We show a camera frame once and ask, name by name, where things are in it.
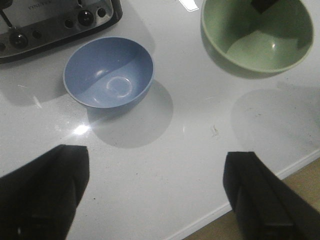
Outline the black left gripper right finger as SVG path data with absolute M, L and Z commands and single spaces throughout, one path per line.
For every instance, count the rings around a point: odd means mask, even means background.
M 245 240 L 318 240 L 320 213 L 254 152 L 229 152 L 223 187 Z

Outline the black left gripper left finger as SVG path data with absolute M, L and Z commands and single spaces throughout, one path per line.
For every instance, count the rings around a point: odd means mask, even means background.
M 2 240 L 64 240 L 90 178 L 86 146 L 58 145 L 0 178 Z

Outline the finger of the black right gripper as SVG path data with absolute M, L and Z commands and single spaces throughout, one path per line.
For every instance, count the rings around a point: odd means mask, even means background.
M 272 7 L 278 0 L 252 0 L 252 7 L 260 14 Z

